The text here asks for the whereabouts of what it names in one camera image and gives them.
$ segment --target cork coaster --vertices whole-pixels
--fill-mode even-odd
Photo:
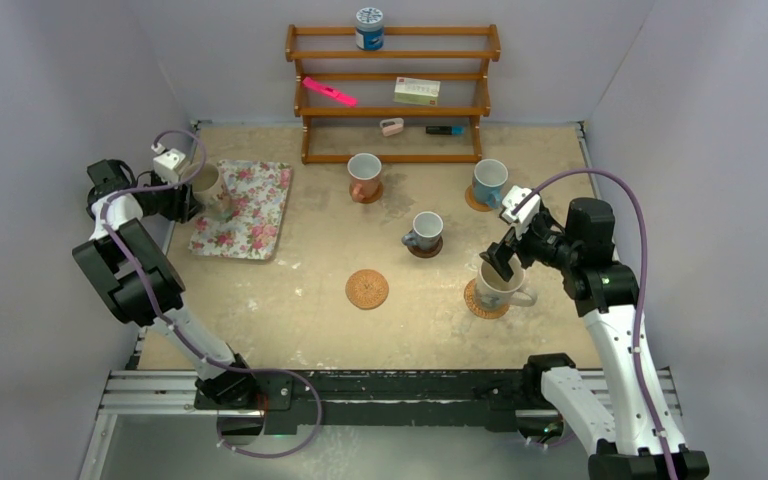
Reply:
[[[466,198],[466,204],[469,205],[473,210],[478,210],[479,212],[493,211],[493,207],[484,205],[483,203],[478,203],[478,200],[475,199],[475,195],[472,194],[472,185],[466,187],[466,194],[464,197]]]
[[[384,275],[375,270],[358,270],[346,282],[346,296],[362,310],[373,309],[387,300],[390,285]]]
[[[437,254],[440,253],[440,250],[443,250],[443,237],[440,237],[440,240],[437,240],[437,243],[434,244],[434,248],[431,250],[420,250],[417,247],[408,247],[408,251],[411,252],[413,256],[419,258],[436,257]]]
[[[351,195],[351,194],[352,194],[352,186],[349,185],[349,195]],[[383,183],[379,183],[378,184],[378,190],[375,190],[375,193],[373,193],[368,198],[364,198],[363,200],[361,200],[361,201],[359,201],[357,203],[374,203],[379,198],[381,198],[381,195],[383,195],[383,194],[384,194],[384,184]]]
[[[475,301],[475,279],[469,281],[469,283],[466,284],[466,288],[464,288],[464,301],[466,302],[467,308],[469,308],[469,311],[474,313],[476,316],[481,318],[486,318],[488,320],[493,320],[496,318],[501,317],[502,315],[508,313],[508,309],[511,308],[510,305],[504,305],[500,308],[497,308],[496,310],[493,310],[492,312],[488,312],[487,310],[483,310],[478,303]]]

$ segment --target brown coaster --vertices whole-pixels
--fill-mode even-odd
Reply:
[[[384,275],[375,270],[358,270],[346,282],[346,296],[360,309],[375,308],[387,300],[390,285]]]
[[[472,185],[466,187],[466,194],[464,197],[466,197],[466,204],[469,205],[473,210],[478,210],[479,212],[493,211],[493,207],[484,205],[483,203],[478,203],[478,200],[475,199],[475,195],[472,194]]]
[[[364,198],[363,200],[357,202],[357,203],[374,203],[376,200],[381,198],[381,195],[384,193],[384,184],[379,183],[378,184],[378,190],[375,191],[369,198]],[[352,194],[352,186],[349,185],[349,195]]]
[[[475,279],[469,281],[469,283],[466,284],[466,288],[464,288],[464,301],[466,302],[467,308],[469,308],[469,311],[474,313],[476,316],[481,318],[486,318],[488,320],[493,320],[496,318],[501,317],[502,315],[508,313],[508,309],[511,308],[510,305],[504,305],[500,308],[497,308],[496,310],[493,310],[492,312],[488,312],[487,310],[483,310],[479,304],[475,301]]]
[[[436,257],[437,254],[440,253],[440,250],[443,250],[443,237],[440,237],[440,240],[437,240],[437,243],[431,250],[420,250],[417,247],[408,247],[408,251],[411,252],[413,256],[419,258]]]

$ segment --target wall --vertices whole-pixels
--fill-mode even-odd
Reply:
[[[647,325],[711,478],[768,478],[768,1],[658,1],[588,132],[640,194]],[[620,255],[637,227],[619,190]]]
[[[490,67],[491,119],[559,123],[583,120],[593,112],[653,2],[390,0],[376,5],[388,25],[496,23],[502,59]],[[131,4],[191,117],[255,123],[295,120],[295,75],[283,55],[287,25],[351,25],[354,13],[366,6],[351,0],[132,0]],[[428,39],[422,45],[442,47]],[[386,39],[388,46],[396,48],[395,37]],[[410,65],[419,65],[419,71],[452,67],[451,62],[435,62],[440,61]],[[311,65],[343,71],[369,68],[357,61]],[[393,61],[385,68],[403,70],[399,66]],[[463,62],[457,66],[471,68]],[[461,91],[459,83],[443,86],[441,102],[471,101],[472,90]],[[355,87],[349,93],[367,105],[389,103],[385,101],[392,97],[392,83],[372,88]]]
[[[153,134],[185,125],[122,1],[0,0],[0,479],[75,478],[134,345],[70,255],[86,166],[147,167]]]

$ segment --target floral placemat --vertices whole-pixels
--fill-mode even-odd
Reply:
[[[202,215],[190,238],[196,255],[269,260],[275,253],[293,168],[285,163],[220,160],[233,199],[231,219]]]

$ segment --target mug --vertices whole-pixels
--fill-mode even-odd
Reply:
[[[433,249],[443,235],[443,219],[434,212],[422,212],[413,219],[413,230],[402,237],[406,247],[416,247],[422,251]]]
[[[190,165],[182,173],[181,178],[187,178],[198,169],[198,165]],[[225,178],[216,165],[204,164],[204,168],[190,182],[193,188],[193,196],[205,206],[207,213],[222,221],[231,218],[234,211],[231,203],[231,194],[228,193],[228,185]]]
[[[472,196],[475,201],[492,208],[502,205],[502,187],[508,181],[505,164],[492,158],[475,164],[472,172]]]
[[[525,270],[519,264],[519,259],[512,257],[509,264],[514,276],[506,282],[492,265],[481,262],[475,277],[474,298],[483,310],[492,312],[509,304],[530,307],[537,303],[537,291],[525,286]]]
[[[358,153],[349,159],[352,176],[352,200],[361,202],[371,197],[381,185],[381,160],[371,153]]]

